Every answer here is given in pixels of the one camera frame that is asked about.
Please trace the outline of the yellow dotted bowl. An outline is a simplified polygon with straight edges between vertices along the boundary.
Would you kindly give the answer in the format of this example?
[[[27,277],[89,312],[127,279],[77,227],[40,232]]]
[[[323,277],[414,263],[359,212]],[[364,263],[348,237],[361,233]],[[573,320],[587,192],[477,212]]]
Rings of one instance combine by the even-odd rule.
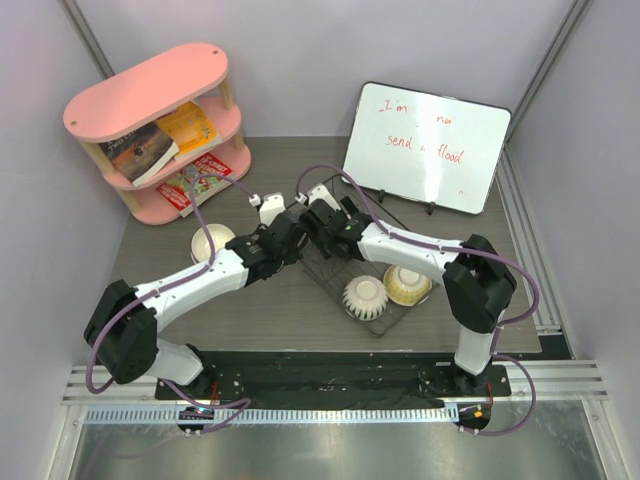
[[[429,277],[397,265],[386,270],[383,284],[389,299],[404,307],[420,304],[433,288],[433,282]]]

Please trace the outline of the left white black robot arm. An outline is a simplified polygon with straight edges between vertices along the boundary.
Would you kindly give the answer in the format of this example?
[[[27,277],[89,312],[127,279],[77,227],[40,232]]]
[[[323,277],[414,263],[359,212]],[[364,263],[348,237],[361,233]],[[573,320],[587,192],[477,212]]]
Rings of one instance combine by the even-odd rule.
[[[187,312],[226,293],[266,280],[301,258],[304,230],[298,216],[284,211],[253,236],[237,236],[212,259],[136,287],[123,280],[104,291],[84,338],[91,361],[128,384],[151,375],[171,382],[190,398],[205,397],[214,371],[193,346],[164,341],[158,334]]]

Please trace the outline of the white bowl with blue stripes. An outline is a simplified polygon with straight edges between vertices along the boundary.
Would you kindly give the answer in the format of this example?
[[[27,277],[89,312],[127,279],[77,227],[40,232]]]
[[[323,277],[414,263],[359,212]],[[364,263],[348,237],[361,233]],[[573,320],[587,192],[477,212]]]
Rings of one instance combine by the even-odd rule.
[[[346,311],[364,322],[380,317],[388,300],[384,284],[378,278],[369,275],[351,279],[342,292],[342,304]]]

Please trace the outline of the black wire dish rack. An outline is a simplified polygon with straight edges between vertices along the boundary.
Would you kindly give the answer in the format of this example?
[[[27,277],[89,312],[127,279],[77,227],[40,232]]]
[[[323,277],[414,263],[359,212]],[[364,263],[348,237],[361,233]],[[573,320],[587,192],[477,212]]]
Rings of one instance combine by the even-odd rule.
[[[389,299],[386,309],[380,317],[370,322],[364,322],[354,318],[346,311],[342,304],[343,289],[351,279],[362,275],[376,277],[383,283],[383,276],[386,270],[393,265],[385,262],[344,261],[340,258],[324,259],[318,249],[312,244],[307,245],[304,249],[302,265],[305,273],[324,288],[337,304],[344,309],[349,318],[366,328],[369,333],[375,337],[384,336],[413,308],[428,301],[430,296],[439,289],[436,282],[432,280],[433,288],[427,298],[420,304],[413,307],[404,307],[395,304]]]

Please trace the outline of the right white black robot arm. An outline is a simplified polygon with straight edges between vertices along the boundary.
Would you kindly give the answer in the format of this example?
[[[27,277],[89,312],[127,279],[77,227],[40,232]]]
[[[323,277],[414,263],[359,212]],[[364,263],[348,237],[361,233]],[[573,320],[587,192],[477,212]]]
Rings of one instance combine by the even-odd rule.
[[[460,325],[453,386],[472,395],[486,385],[498,321],[517,289],[515,277],[490,242],[478,235],[466,241],[434,239],[324,198],[304,207],[300,222],[327,258],[398,266],[441,285]]]

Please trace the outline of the teal plaid bowl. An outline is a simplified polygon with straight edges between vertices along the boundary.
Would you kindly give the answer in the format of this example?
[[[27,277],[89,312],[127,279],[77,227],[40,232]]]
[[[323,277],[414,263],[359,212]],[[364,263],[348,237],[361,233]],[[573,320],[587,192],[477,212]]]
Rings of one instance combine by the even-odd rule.
[[[235,237],[234,232],[222,224],[208,224],[209,236],[214,242],[214,251],[223,249],[226,243]],[[191,239],[191,260],[194,264],[207,261],[211,257],[211,245],[205,231],[199,228]]]

